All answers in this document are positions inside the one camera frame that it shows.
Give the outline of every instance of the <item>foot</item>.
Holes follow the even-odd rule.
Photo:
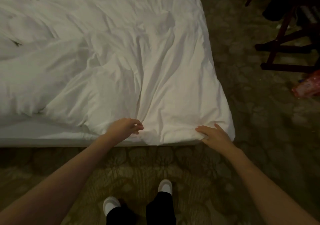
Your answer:
[[[158,192],[163,191],[172,195],[172,184],[170,180],[162,180],[158,187]]]
[[[103,212],[107,216],[113,208],[120,206],[120,202],[115,197],[108,197],[103,202]]]

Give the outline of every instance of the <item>floral carpet pattern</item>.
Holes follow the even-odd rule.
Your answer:
[[[246,0],[201,1],[215,69],[233,115],[235,144],[320,219],[320,99],[293,97],[290,88],[301,74],[260,69],[268,53],[256,52],[254,44],[278,32],[278,22],[261,15],[270,0],[253,0],[249,7]],[[317,57],[283,53],[275,62],[313,65]],[[0,210],[81,150],[0,149]],[[230,163],[202,144],[112,149],[62,224],[105,224],[102,203],[108,196],[122,198],[139,215],[138,224],[146,224],[145,207],[164,178],[173,182],[178,225],[264,224]]]

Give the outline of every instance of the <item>red plastic bag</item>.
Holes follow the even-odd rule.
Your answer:
[[[312,73],[305,81],[292,88],[298,98],[307,98],[320,93],[320,70]]]

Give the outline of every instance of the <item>person's left arm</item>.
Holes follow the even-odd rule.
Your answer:
[[[0,213],[0,225],[61,224],[97,163],[115,145],[138,134],[135,119],[114,122],[106,134]]]

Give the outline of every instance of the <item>white comforter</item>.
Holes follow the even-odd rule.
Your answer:
[[[200,0],[0,0],[0,47],[0,124],[137,118],[130,139],[159,145],[217,122],[234,138]]]

